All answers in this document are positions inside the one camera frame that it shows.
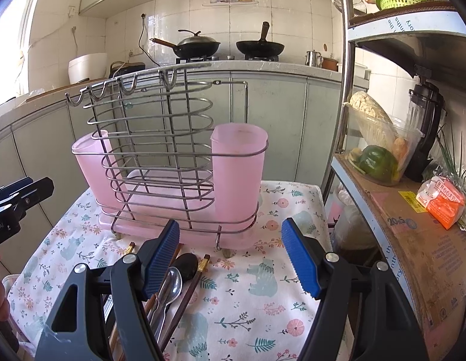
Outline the brown chopstick gold band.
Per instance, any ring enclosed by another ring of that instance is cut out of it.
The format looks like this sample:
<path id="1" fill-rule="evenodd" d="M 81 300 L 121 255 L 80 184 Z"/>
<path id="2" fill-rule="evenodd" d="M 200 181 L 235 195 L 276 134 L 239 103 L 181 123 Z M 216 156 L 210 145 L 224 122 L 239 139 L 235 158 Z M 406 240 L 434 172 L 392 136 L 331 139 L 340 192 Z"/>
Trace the brown chopstick gold band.
<path id="1" fill-rule="evenodd" d="M 203 272 L 204 272 L 205 268 L 209 264 L 210 258 L 211 258 L 211 256 L 209 254 L 205 254 L 200 262 L 196 261 L 197 270 L 195 272 L 195 276 L 191 280 L 190 286 L 189 286 L 188 290 L 186 291 L 185 296 L 182 298 L 181 303 L 180 303 L 175 315 L 172 318 L 172 322 L 170 323 L 169 328 L 167 329 L 167 331 L 164 334 L 164 337 L 162 338 L 161 342 L 159 343 L 160 349 L 162 351 L 165 350 L 166 346 L 169 343 L 170 338 L 172 337 L 172 335 L 174 334 L 174 331 L 176 330 L 178 324 L 180 323 L 181 318 L 184 315 L 184 313 L 186 311 L 186 308 L 188 307 L 189 302 L 190 302 L 190 300 L 191 300 L 191 298 L 193 296 L 193 293 L 195 292 L 195 289 L 196 289 L 196 287 L 197 287 L 197 285 L 199 283 L 199 280 L 200 280 L 201 276 L 203 275 Z"/>

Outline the metal spoon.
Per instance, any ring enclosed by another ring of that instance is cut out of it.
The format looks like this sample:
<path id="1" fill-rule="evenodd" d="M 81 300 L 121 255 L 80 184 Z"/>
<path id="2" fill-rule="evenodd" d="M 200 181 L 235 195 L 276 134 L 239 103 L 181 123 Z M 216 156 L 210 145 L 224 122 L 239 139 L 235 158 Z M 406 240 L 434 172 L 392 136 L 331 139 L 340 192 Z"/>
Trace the metal spoon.
<path id="1" fill-rule="evenodd" d="M 148 315 L 151 331 L 156 341 L 160 340 L 166 318 L 166 309 L 178 299 L 182 290 L 181 273 L 176 267 L 170 267 L 160 287 L 155 303 Z"/>

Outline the black spoon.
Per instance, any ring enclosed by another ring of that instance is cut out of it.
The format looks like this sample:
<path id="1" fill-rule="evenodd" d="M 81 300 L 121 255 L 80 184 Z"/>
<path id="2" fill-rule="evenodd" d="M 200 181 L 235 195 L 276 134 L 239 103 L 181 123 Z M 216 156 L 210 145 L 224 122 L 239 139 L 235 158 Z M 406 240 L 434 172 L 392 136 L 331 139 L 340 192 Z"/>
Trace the black spoon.
<path id="1" fill-rule="evenodd" d="M 194 253 L 184 253 L 177 257 L 172 266 L 178 268 L 183 282 L 192 280 L 198 270 L 199 261 Z"/>

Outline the pink drip tray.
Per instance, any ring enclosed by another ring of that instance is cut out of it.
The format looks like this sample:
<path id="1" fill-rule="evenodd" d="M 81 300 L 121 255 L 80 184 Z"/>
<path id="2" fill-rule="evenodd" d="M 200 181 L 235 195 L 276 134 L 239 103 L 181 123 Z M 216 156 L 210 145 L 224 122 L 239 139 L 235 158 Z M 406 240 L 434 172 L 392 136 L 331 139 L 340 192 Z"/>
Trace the pink drip tray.
<path id="1" fill-rule="evenodd" d="M 246 249 L 255 243 L 257 212 L 220 218 L 212 174 L 206 170 L 136 169 L 105 182 L 94 195 L 102 211 L 100 227 L 117 234 L 153 239 L 172 219 L 184 245 Z"/>

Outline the floral table cloth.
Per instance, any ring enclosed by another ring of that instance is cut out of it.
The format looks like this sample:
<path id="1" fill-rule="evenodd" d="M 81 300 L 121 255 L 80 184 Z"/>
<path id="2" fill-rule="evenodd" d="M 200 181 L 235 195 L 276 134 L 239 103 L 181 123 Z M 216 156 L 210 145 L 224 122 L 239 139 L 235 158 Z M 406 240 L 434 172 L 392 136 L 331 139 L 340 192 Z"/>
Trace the floral table cloth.
<path id="1" fill-rule="evenodd" d="M 294 360 L 318 303 L 306 293 L 281 239 L 284 219 L 330 249 L 317 186 L 264 181 L 251 247 L 226 253 L 196 248 L 210 262 L 164 351 L 167 360 Z M 98 225 L 100 210 L 84 192 L 42 239 L 23 270 L 7 280 L 11 318 L 29 350 L 72 268 L 106 267 L 142 240 L 116 237 Z"/>

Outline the pink cup left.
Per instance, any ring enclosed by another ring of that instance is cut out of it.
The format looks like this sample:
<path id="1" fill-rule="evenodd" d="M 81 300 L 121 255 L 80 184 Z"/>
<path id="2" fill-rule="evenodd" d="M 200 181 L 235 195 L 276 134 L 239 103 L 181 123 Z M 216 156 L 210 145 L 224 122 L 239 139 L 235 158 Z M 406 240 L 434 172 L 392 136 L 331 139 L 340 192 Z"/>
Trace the pink cup left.
<path id="1" fill-rule="evenodd" d="M 113 191 L 112 170 L 115 157 L 111 154 L 112 146 L 106 130 L 94 131 L 76 140 L 72 145 L 72 153 L 81 168 L 86 182 L 93 195 L 106 213 L 120 208 Z"/>

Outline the pink cup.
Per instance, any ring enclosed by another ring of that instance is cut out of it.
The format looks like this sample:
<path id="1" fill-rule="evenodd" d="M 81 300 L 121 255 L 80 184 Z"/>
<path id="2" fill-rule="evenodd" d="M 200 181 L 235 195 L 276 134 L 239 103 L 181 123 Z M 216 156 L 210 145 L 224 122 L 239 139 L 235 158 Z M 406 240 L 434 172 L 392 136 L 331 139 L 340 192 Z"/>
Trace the pink cup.
<path id="1" fill-rule="evenodd" d="M 254 219 L 268 134 L 248 123 L 217 125 L 211 135 L 216 219 L 225 231 L 242 231 Z"/>
<path id="2" fill-rule="evenodd" d="M 106 130 L 94 131 L 76 140 L 72 145 L 72 153 L 81 168 L 86 182 L 93 195 L 106 213 L 120 208 L 113 191 L 112 170 L 115 157 L 111 154 L 112 146 Z"/>

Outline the clear plastic vegetable container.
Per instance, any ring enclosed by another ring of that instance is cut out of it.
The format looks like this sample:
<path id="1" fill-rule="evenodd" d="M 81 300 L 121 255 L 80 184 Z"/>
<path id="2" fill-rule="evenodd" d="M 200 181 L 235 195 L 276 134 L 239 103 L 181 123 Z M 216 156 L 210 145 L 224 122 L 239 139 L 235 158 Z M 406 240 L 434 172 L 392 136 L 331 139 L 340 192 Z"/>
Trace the clear plastic vegetable container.
<path id="1" fill-rule="evenodd" d="M 398 184 L 424 134 L 401 120 L 386 121 L 348 106 L 349 123 L 360 134 L 345 155 L 354 170 L 384 186 Z"/>

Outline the napa cabbage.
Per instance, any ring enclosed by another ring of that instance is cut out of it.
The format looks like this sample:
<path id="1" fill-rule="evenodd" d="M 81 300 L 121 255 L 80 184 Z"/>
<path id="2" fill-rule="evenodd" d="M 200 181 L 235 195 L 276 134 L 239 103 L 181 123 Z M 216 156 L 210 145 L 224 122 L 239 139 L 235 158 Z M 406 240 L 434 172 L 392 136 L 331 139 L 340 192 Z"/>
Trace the napa cabbage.
<path id="1" fill-rule="evenodd" d="M 367 92 L 355 92 L 349 99 L 349 107 L 367 143 L 388 150 L 393 148 L 396 128 L 384 109 Z"/>

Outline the white rice cooker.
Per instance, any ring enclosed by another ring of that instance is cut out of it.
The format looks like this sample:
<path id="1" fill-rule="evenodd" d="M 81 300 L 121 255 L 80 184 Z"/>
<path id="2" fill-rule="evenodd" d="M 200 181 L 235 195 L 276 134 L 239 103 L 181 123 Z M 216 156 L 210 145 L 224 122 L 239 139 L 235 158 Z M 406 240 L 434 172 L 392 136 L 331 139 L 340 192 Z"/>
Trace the white rice cooker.
<path id="1" fill-rule="evenodd" d="M 82 55 L 68 63 L 68 78 L 71 84 L 85 79 L 95 80 L 106 77 L 107 53 Z"/>

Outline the black electric hotplate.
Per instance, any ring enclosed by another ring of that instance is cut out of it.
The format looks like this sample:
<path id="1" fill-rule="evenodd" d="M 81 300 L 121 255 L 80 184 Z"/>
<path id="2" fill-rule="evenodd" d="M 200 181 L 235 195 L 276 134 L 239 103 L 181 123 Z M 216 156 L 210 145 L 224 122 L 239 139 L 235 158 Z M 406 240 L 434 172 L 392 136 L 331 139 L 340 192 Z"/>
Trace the black electric hotplate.
<path id="1" fill-rule="evenodd" d="M 109 77 L 118 77 L 121 75 L 135 73 L 142 71 L 146 68 L 146 64 L 143 62 L 124 62 L 124 61 L 114 61 L 110 65 L 110 74 Z"/>

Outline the gas stove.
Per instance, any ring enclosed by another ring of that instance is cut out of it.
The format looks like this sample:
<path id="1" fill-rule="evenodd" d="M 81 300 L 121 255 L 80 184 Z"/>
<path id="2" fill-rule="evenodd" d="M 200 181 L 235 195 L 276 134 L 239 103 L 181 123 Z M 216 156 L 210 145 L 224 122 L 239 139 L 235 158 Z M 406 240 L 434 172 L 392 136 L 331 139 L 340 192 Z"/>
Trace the gas stove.
<path id="1" fill-rule="evenodd" d="M 265 61 L 265 62 L 279 62 L 278 56 L 271 57 L 253 57 L 251 55 L 243 55 L 241 58 L 236 58 L 235 55 L 227 55 L 225 58 L 221 58 L 219 55 L 202 56 L 189 59 L 176 58 L 175 63 L 196 63 L 196 62 L 207 62 L 207 61 L 220 61 L 220 60 L 253 60 L 253 61 Z"/>

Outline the black blender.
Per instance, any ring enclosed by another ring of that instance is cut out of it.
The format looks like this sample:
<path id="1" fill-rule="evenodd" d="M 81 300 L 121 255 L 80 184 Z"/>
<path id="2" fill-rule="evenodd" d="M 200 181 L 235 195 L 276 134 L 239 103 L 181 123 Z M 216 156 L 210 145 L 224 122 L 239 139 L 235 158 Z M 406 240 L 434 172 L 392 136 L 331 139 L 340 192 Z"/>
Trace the black blender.
<path id="1" fill-rule="evenodd" d="M 409 89 L 409 96 L 407 125 L 419 130 L 423 136 L 415 147 L 405 175 L 419 183 L 423 180 L 424 170 L 432 161 L 430 151 L 436 140 L 445 100 L 439 89 L 425 77 L 419 77 L 415 87 Z"/>

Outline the metal kettle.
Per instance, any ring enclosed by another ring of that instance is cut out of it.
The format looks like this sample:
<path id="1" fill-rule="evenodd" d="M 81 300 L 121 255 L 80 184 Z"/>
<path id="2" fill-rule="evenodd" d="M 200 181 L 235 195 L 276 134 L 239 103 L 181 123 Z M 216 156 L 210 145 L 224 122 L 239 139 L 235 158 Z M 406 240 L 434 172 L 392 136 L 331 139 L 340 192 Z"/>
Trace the metal kettle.
<path id="1" fill-rule="evenodd" d="M 305 65 L 309 67 L 321 68 L 323 62 L 322 54 L 319 51 L 307 51 L 305 55 Z"/>

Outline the open black wok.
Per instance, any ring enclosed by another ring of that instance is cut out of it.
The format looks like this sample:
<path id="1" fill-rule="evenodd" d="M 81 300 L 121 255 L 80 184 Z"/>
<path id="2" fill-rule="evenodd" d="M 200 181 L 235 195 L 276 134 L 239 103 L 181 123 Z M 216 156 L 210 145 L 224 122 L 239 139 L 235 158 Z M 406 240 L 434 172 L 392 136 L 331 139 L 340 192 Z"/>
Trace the open black wok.
<path id="1" fill-rule="evenodd" d="M 270 23 L 264 21 L 262 23 L 260 39 L 257 41 L 238 41 L 237 49 L 244 55 L 246 60 L 267 59 L 276 60 L 284 51 L 284 45 L 278 42 L 270 42 L 266 40 L 270 29 Z"/>

